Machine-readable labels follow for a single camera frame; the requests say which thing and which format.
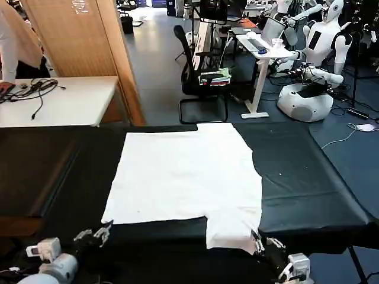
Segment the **person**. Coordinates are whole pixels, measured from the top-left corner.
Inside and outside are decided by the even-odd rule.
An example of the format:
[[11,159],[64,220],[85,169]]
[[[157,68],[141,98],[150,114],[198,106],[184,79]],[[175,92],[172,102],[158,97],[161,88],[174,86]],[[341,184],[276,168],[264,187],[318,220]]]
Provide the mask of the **person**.
[[0,0],[0,59],[0,94],[15,79],[50,77],[37,35],[5,0]]

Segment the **black tablecloth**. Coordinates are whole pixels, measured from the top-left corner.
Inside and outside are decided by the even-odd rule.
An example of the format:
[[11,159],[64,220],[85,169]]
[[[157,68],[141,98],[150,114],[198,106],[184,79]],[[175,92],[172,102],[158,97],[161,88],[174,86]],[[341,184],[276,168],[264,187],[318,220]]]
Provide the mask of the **black tablecloth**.
[[[263,234],[282,240],[290,251],[341,252],[372,221],[313,141],[306,125],[295,122],[238,124],[253,150],[262,176]],[[196,130],[189,127],[80,128],[81,149],[39,237],[70,241],[95,227],[104,212],[127,132]],[[146,250],[165,244],[201,244],[205,218],[115,225],[107,247]]]
[[80,141],[71,128],[0,129],[0,217],[41,217]]

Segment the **office chair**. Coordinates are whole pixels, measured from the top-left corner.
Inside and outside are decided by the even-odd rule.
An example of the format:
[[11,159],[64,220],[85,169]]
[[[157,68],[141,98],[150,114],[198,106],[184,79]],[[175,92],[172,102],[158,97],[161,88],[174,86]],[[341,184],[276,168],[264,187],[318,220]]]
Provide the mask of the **office chair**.
[[[199,64],[199,69],[195,70],[195,67],[192,63],[191,49],[188,45],[187,39],[185,38],[183,27],[181,25],[174,26],[174,34],[178,38],[178,40],[180,40],[180,42],[182,43],[184,54],[185,54],[185,57],[187,58],[187,62],[183,68],[182,75],[181,75],[182,91],[186,95],[195,95],[199,97],[199,98],[194,98],[194,99],[182,99],[179,101],[180,122],[182,124],[205,122],[205,121],[191,121],[191,122],[184,121],[182,106],[184,104],[188,104],[191,102],[214,101],[218,103],[219,97],[222,97],[224,99],[224,107],[225,107],[225,117],[221,121],[223,122],[227,121],[228,119],[227,97],[230,95],[229,86],[228,85],[226,86],[211,86],[210,85],[213,79],[223,77],[223,75],[220,75],[220,74],[202,75],[202,73],[205,73],[205,72],[218,71],[218,69],[201,69],[204,63],[204,58],[211,57],[212,53],[209,53],[209,52],[196,53],[197,56],[200,56],[200,64]],[[200,85],[199,76],[200,76],[200,79],[207,81],[206,85],[204,86]]]
[[[132,34],[133,27],[139,27],[143,24],[143,21],[134,21],[133,18],[128,19],[130,16],[127,12],[138,8],[135,0],[116,0],[116,8],[120,14],[121,23],[123,24],[123,29],[126,34]],[[133,26],[131,28],[127,27],[130,20]]]

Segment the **white table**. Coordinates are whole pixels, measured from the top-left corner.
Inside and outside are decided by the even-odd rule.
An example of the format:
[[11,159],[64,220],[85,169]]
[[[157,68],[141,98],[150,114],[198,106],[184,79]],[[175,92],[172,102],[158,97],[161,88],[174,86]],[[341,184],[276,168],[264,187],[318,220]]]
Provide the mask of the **white table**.
[[[98,126],[118,82],[117,76],[52,79],[58,80],[58,85],[66,87],[66,90],[56,87],[43,96],[43,106],[34,120],[31,116],[41,104],[39,98],[4,102],[0,104],[0,127]],[[22,83],[30,85],[30,81],[31,79],[16,80],[17,86],[11,92],[20,90],[19,85]]]
[[255,93],[253,97],[253,101],[251,103],[250,100],[245,101],[245,105],[248,108],[248,114],[242,114],[241,117],[243,119],[247,118],[260,118],[260,117],[269,117],[267,112],[258,112],[258,104],[261,99],[263,86],[265,84],[265,79],[267,76],[267,68],[269,65],[270,59],[277,58],[285,58],[292,55],[290,51],[285,49],[284,47],[280,49],[273,50],[272,47],[264,40],[261,39],[261,35],[257,34],[255,40],[257,40],[262,46],[267,49],[267,53],[258,54],[258,49],[249,41],[246,34],[240,34],[236,36],[238,41],[257,59],[259,62],[261,69],[259,71],[258,81],[255,86]]
[[259,16],[265,10],[266,7],[267,5],[246,5],[243,14],[246,17],[256,17]]

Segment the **robotic arm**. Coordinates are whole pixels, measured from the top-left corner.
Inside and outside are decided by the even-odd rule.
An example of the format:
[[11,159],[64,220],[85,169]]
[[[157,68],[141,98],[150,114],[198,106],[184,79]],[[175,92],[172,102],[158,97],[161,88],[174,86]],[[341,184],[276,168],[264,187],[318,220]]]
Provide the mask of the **robotic arm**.
[[73,239],[76,247],[75,254],[60,254],[51,263],[43,263],[38,274],[30,275],[18,284],[70,284],[75,277],[78,263],[82,260],[83,254],[89,249],[102,247],[105,244],[109,238],[112,224],[113,221],[108,222],[96,232],[91,229],[80,232]]
[[318,82],[318,79],[320,79],[320,83],[324,81],[332,85],[332,88],[336,88],[343,82],[342,75],[329,73],[325,70],[309,65],[303,68],[303,76],[304,78],[310,79],[314,82]]
[[312,82],[321,85],[327,83],[331,88],[336,88],[343,82],[343,76],[339,74],[329,73],[323,69],[316,68],[307,63],[302,63],[301,66],[288,73],[296,78],[310,79]]
[[300,14],[297,14],[295,17],[284,17],[283,20],[289,27],[293,27],[296,25],[297,21],[302,20],[303,18],[306,18],[311,14],[317,13],[321,11],[321,9],[322,5],[317,4],[316,6],[311,7],[308,10],[301,12]]
[[334,59],[334,73],[341,74],[345,65],[346,55],[352,43],[351,35],[339,35],[336,37],[335,50],[336,57]]

